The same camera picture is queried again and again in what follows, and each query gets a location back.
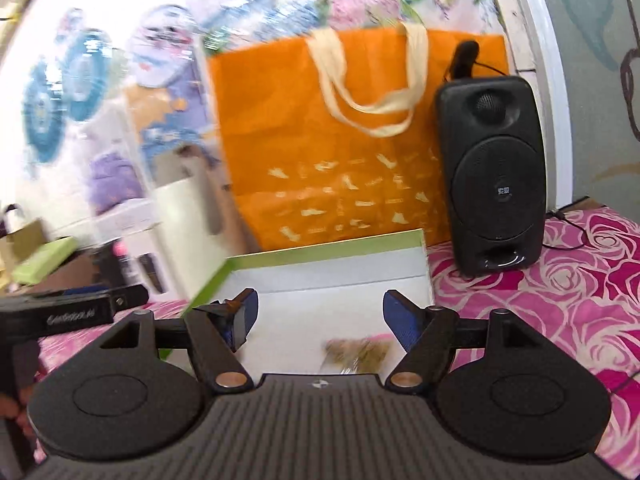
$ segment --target metal screw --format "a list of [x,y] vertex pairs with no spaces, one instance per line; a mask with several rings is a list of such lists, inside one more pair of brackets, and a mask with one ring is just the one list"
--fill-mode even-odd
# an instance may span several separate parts
[[216,383],[223,388],[239,388],[246,382],[246,375],[240,372],[224,372],[216,377]]
[[391,376],[391,383],[398,388],[415,388],[422,383],[422,377],[414,372],[398,372]]

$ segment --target orange tote bag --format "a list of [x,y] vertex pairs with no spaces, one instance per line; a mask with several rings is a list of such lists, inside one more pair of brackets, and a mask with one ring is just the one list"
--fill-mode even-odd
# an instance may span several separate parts
[[232,190],[262,250],[415,228],[449,239],[433,98],[465,40],[508,72],[501,36],[408,23],[209,58]]

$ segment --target speaker logo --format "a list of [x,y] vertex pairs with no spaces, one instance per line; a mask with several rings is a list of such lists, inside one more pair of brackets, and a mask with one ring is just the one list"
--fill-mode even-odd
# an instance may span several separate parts
[[511,186],[502,179],[495,185],[495,199],[498,202],[508,202],[511,199]]

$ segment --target pink floral bedsheet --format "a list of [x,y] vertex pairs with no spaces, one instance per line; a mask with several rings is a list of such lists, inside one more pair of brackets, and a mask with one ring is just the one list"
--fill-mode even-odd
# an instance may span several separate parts
[[[598,455],[628,478],[640,474],[640,226],[610,208],[567,213],[588,243],[575,251],[544,249],[529,269],[462,278],[450,244],[429,254],[436,302],[463,317],[513,310],[595,374],[612,392],[609,426]],[[580,231],[546,223],[545,243],[574,247]],[[460,351],[454,367],[481,357]]]
[[[156,319],[178,317],[187,307],[186,301],[165,301],[162,303],[148,303],[143,308],[152,310]],[[130,314],[133,309],[123,310],[115,315],[119,321]],[[84,346],[106,332],[111,325],[97,326],[87,330],[79,330],[70,334],[53,335],[40,340],[40,361],[47,372],[59,367]]]

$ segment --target green book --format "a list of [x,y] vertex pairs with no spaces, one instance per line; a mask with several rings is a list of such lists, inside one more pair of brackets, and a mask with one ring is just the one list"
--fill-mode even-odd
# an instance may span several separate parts
[[77,248],[78,242],[73,237],[44,244],[15,267],[12,279],[15,283],[36,285],[56,270]]

